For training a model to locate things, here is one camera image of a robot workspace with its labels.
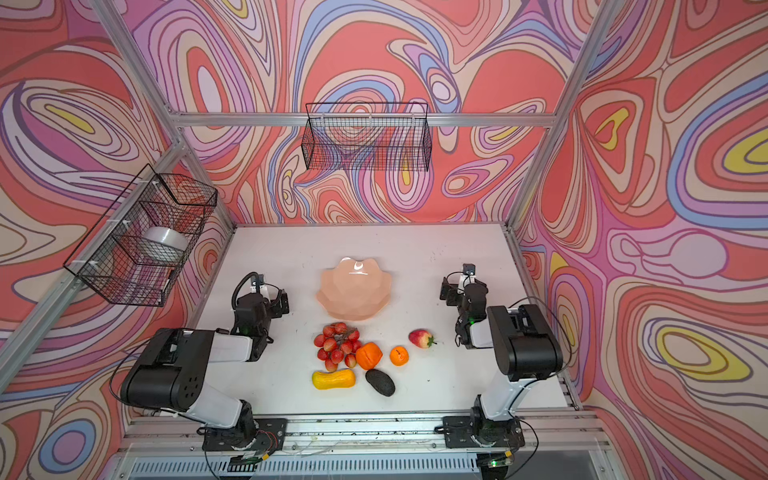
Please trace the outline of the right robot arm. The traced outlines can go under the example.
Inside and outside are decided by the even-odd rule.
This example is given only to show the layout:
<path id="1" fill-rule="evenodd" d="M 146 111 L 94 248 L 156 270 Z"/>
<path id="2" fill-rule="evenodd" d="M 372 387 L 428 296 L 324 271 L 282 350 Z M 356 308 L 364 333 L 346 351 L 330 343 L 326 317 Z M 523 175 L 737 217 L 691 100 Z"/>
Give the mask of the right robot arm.
<path id="1" fill-rule="evenodd" d="M 458 311 L 455 344 L 492 350 L 499 371 L 467 416 L 446 416 L 435 429 L 450 449 L 522 447 L 518 408 L 534 385 L 564 366 L 560 344 L 538 306 L 489 306 L 488 293 L 487 285 L 470 274 L 456 283 L 442 280 L 439 298 Z"/>

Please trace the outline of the red fake strawberry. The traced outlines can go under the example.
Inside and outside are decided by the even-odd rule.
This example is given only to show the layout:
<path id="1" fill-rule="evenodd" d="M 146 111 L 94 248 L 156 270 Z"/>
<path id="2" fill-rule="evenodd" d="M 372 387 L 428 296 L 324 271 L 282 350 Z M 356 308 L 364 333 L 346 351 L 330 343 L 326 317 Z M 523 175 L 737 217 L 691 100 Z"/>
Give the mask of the red fake strawberry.
<path id="1" fill-rule="evenodd" d="M 426 329 L 413 330 L 408 335 L 409 341 L 420 349 L 429 349 L 435 344 L 434 335 Z"/>

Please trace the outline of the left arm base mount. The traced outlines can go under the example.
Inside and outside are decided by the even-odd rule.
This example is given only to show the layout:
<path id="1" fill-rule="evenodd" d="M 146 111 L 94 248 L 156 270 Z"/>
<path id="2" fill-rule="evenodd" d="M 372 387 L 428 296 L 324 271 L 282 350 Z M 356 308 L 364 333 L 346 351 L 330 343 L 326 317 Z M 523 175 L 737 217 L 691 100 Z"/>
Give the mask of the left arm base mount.
<path id="1" fill-rule="evenodd" d="M 197 433 L 206 452 L 274 453 L 283 448 L 287 425 L 286 418 L 260 418 L 229 429 L 201 426 Z"/>

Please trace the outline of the small fake orange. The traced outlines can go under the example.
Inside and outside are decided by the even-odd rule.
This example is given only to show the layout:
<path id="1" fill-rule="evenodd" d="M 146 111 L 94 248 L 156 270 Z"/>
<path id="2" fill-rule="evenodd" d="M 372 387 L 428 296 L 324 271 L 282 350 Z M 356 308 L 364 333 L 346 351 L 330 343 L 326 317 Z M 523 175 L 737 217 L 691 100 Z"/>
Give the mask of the small fake orange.
<path id="1" fill-rule="evenodd" d="M 410 355 L 404 346 L 396 346 L 390 351 L 389 359 L 394 366 L 401 367 L 408 363 Z"/>

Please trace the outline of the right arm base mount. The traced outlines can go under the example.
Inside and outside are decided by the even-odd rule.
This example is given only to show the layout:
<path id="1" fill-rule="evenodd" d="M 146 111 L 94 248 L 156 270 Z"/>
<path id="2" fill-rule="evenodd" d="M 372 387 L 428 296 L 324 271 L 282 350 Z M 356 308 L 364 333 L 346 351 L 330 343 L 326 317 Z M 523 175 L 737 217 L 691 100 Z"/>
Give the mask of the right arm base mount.
<path id="1" fill-rule="evenodd" d="M 526 445 L 517 419 L 491 421 L 473 416 L 445 416 L 434 433 L 443 436 L 449 449 L 504 447 L 516 451 Z"/>

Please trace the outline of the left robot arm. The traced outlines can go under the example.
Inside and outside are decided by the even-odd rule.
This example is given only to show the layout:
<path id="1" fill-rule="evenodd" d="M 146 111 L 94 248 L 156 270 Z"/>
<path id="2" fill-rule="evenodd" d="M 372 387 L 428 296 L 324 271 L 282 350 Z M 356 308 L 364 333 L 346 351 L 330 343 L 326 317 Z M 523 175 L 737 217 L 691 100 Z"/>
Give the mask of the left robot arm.
<path id="1" fill-rule="evenodd" d="M 257 421 L 248 401 L 225 394 L 206 376 L 212 364 L 259 361 L 274 343 L 271 322 L 290 312 L 289 297 L 250 272 L 235 287 L 230 307 L 230 329 L 158 330 L 122 381 L 118 398 L 130 407 L 198 423 L 205 453 L 253 452 L 262 461 L 282 449 L 287 421 Z"/>

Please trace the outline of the red fake lychee bunch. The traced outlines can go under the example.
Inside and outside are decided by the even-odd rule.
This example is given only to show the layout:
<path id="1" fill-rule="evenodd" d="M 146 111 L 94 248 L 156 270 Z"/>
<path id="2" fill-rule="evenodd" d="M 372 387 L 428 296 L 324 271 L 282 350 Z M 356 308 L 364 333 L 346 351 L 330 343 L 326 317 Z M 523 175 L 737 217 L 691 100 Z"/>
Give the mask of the red fake lychee bunch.
<path id="1" fill-rule="evenodd" d="M 355 327 L 343 322 L 325 325 L 314 336 L 313 344 L 317 349 L 317 358 L 328 373 L 340 368 L 352 369 L 358 365 L 356 353 L 362 347 L 362 341 Z"/>

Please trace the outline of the yellow fake squash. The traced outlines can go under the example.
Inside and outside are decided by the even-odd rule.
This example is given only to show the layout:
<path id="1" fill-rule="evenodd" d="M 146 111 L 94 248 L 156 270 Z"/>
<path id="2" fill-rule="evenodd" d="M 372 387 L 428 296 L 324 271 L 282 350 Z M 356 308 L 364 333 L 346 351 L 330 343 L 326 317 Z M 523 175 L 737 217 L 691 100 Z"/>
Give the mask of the yellow fake squash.
<path id="1" fill-rule="evenodd" d="M 353 370 L 342 369 L 334 372 L 315 371 L 311 377 L 312 385 L 317 390 L 332 390 L 351 388 L 356 384 Z"/>

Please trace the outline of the orange fake bell pepper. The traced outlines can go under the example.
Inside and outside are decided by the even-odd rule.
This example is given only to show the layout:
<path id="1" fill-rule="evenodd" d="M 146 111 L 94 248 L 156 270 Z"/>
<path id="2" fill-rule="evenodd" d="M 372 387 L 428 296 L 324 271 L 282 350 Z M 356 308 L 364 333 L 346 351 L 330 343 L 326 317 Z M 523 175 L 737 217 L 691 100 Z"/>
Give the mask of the orange fake bell pepper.
<path id="1" fill-rule="evenodd" d="M 369 342 L 358 348 L 355 355 L 358 365 L 363 370 L 371 370 L 380 363 L 383 352 L 376 343 Z"/>

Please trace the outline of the dark fake avocado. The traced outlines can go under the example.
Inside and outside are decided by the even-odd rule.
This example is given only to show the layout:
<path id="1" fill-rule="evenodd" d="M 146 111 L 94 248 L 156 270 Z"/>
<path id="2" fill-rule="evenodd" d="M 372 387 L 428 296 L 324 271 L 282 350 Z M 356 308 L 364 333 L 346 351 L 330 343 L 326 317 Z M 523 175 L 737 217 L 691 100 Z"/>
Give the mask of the dark fake avocado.
<path id="1" fill-rule="evenodd" d="M 382 396 L 391 397 L 396 391 L 396 386 L 392 378 L 381 370 L 367 370 L 365 379 L 374 390 Z"/>

